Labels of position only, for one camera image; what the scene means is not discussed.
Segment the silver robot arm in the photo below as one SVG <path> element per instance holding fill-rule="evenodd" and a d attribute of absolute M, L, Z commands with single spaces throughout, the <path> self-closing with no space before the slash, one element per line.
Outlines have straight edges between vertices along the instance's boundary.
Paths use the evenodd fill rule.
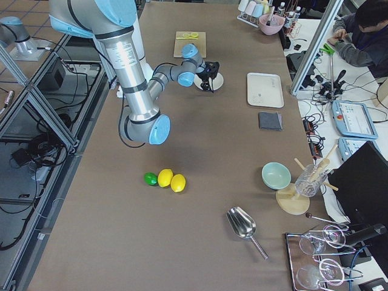
<path fill-rule="evenodd" d="M 207 68 L 196 46 L 183 47 L 181 65 L 163 64 L 146 79 L 143 70 L 149 65 L 134 1 L 50 1 L 49 7 L 55 30 L 94 38 L 106 50 L 129 104 L 120 133 L 134 142 L 162 144 L 169 135 L 170 119 L 160 112 L 156 99 L 170 81 L 190 87 L 195 75 Z"/>
<path fill-rule="evenodd" d="M 15 16 L 1 18 L 1 47 L 15 45 L 10 56 L 16 61 L 39 61 L 42 52 L 37 42 L 30 36 L 22 21 Z"/>

